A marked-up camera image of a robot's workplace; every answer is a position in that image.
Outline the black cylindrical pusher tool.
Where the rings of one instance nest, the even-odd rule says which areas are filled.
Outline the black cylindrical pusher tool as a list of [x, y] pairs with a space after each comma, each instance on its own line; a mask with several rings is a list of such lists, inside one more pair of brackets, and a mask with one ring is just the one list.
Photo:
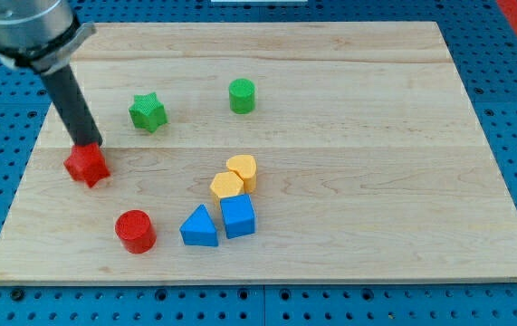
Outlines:
[[69, 64], [40, 76], [74, 145], [102, 144], [102, 135]]

